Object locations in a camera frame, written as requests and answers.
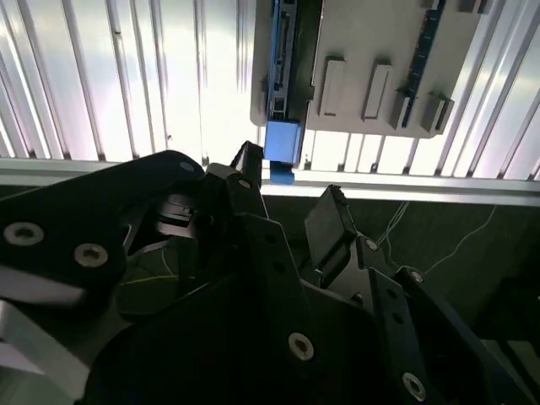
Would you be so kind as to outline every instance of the screw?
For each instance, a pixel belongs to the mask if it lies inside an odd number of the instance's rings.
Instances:
[[[426,395],[424,385],[416,375],[412,373],[404,373],[402,376],[402,381],[408,393],[411,394],[417,401],[425,401]]]
[[[351,300],[357,304],[364,306],[364,298],[362,298],[362,294],[360,293],[353,295],[353,298],[351,298]]]
[[[245,188],[251,188],[251,184],[248,183],[247,181],[245,180],[238,180],[238,182],[240,183],[241,186],[245,187]]]
[[[40,243],[45,237],[43,229],[31,222],[15,222],[3,230],[5,240],[15,246],[32,246]]]
[[[377,244],[372,241],[371,239],[366,239],[365,240],[365,244],[372,250],[372,251],[376,251],[378,249],[377,247]]]
[[[313,355],[315,354],[311,340],[299,332],[293,332],[289,335],[289,348],[302,361],[313,359]]]
[[[180,167],[186,171],[195,171],[195,168],[187,162],[181,162]]]
[[[83,243],[77,246],[73,256],[75,262],[83,267],[101,267],[109,260],[109,254],[105,248],[95,243]]]
[[[417,283],[424,282],[424,278],[417,272],[411,272],[411,277],[414,278],[414,281],[416,281]]]

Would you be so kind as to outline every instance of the white plastic tab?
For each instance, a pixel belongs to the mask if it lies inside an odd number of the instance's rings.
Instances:
[[[405,111],[407,110],[408,101],[409,97],[407,97],[405,94],[400,92],[396,93],[396,101],[390,115],[390,125],[392,128],[397,130],[398,128],[402,127],[403,117],[405,116]]]
[[[327,60],[327,72],[322,91],[320,116],[337,116],[342,100],[343,78],[345,77],[346,62],[343,59]]]
[[[389,82],[392,65],[384,62],[376,62],[373,67],[373,74],[368,90],[368,97],[364,105],[362,119],[376,120],[379,117],[382,97],[384,96],[386,84]]]
[[[460,0],[458,10],[462,13],[479,13],[482,0]]]
[[[454,101],[442,94],[432,94],[426,105],[424,117],[422,118],[422,128],[430,135],[443,133],[446,128],[448,118],[454,108]]]

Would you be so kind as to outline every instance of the white cable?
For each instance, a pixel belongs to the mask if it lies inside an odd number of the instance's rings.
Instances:
[[[165,260],[165,249],[161,249],[161,260],[163,261],[163,264],[167,271],[170,273],[171,276],[177,277],[176,274],[173,273],[173,271],[170,269],[169,265],[167,264],[167,261]]]
[[[388,225],[386,226],[386,230],[382,233],[382,235],[379,237],[379,239],[376,241],[377,245],[380,245],[385,238],[392,232],[392,230],[396,227],[396,225],[399,223],[399,221],[402,219],[403,215],[405,214],[405,210],[407,209],[409,204],[409,201],[402,202],[401,205],[397,208],[394,215],[391,217],[390,221],[388,222]]]
[[[139,280],[126,281],[125,283],[121,283],[120,285],[146,283],[147,281],[161,280],[161,279],[167,279],[167,278],[178,278],[178,277],[177,276],[154,276],[154,277],[140,278]]]
[[[493,209],[491,210],[491,214],[489,215],[488,219],[486,219],[486,222],[484,222],[482,225],[480,225],[478,228],[476,228],[475,230],[472,230],[471,232],[469,232],[468,234],[466,234],[465,236],[463,236],[463,239],[461,239],[459,241],[459,243],[456,245],[456,248],[454,249],[454,251],[448,255],[448,256],[444,256],[442,259],[440,259],[436,264],[434,264],[433,266],[431,266],[424,274],[427,274],[429,273],[431,270],[433,270],[434,268],[436,268],[437,266],[439,266],[443,261],[445,261],[446,259],[449,259],[451,258],[452,256],[454,256],[456,254],[456,252],[459,250],[459,248],[461,247],[461,245],[463,244],[463,242],[465,240],[467,240],[470,236],[473,236],[474,234],[476,234],[477,232],[479,232],[480,230],[483,230],[486,226],[488,226],[489,222],[491,222],[491,219],[493,218],[493,214],[495,213],[495,209],[497,208],[497,206],[494,206]]]
[[[386,240],[386,243],[388,244],[388,261],[389,261],[391,264],[393,264],[394,267],[399,268],[400,265],[397,264],[396,262],[394,262],[394,260],[392,259],[392,244],[390,243],[390,237],[387,236],[387,237],[385,238],[385,240]]]

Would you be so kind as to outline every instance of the blue plastic part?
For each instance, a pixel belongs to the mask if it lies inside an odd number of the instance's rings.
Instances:
[[[270,162],[270,181],[277,184],[294,184],[293,166],[280,162]]]
[[[291,165],[298,164],[300,129],[298,122],[268,121],[264,159]]]

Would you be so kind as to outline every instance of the wire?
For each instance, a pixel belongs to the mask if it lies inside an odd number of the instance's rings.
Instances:
[[[386,231],[381,235],[381,237],[377,240],[377,245],[383,244],[385,241],[388,244],[388,261],[390,264],[392,264],[395,267],[400,267],[396,262],[392,259],[392,243],[390,242],[390,233],[394,228],[397,227],[399,222],[402,220],[403,215],[405,214],[405,211],[407,211],[409,201],[402,202],[401,205],[397,208],[396,212],[394,213],[393,217],[391,217],[390,221],[388,222],[388,225],[386,226]]]
[[[161,261],[163,262],[165,268],[170,273],[171,276],[177,277],[176,274],[170,269],[169,265],[167,264],[167,261],[165,260],[165,249],[161,249]]]
[[[463,239],[461,239],[459,241],[459,243],[456,245],[456,248],[454,249],[454,251],[450,255],[444,256],[437,263],[435,263],[433,266],[431,266],[424,274],[429,273],[431,270],[433,270],[434,268],[439,266],[442,262],[444,262],[447,259],[450,259],[452,256],[454,256],[456,254],[456,252],[459,250],[459,248],[462,246],[462,244],[463,244],[463,242],[465,242],[465,240],[467,240],[469,237],[473,236],[474,234],[476,234],[477,232],[483,230],[486,226],[488,226],[488,224],[491,222],[491,219],[493,218],[493,215],[495,213],[496,208],[497,208],[497,206],[493,207],[493,209],[491,210],[491,214],[489,215],[488,219],[486,219],[486,222],[484,222],[482,225],[480,225],[476,229],[472,230],[471,232],[469,232],[468,234],[463,236]]]
[[[401,221],[403,215],[405,214],[405,211],[408,208],[409,201],[402,202],[401,205],[397,208],[394,215],[391,217],[390,221],[388,222],[388,225],[386,226],[386,230],[382,233],[382,235],[377,240],[377,245],[380,245],[384,242],[384,240],[388,237],[388,235],[392,232],[394,228],[396,228],[397,224],[399,224],[399,221]]]
[[[133,281],[126,281],[125,283],[121,283],[120,285],[127,285],[127,284],[137,284],[137,283],[146,283],[147,281],[153,281],[153,280],[159,280],[164,278],[178,278],[177,276],[155,276],[155,277],[147,277],[147,278],[140,278],[138,280]]]

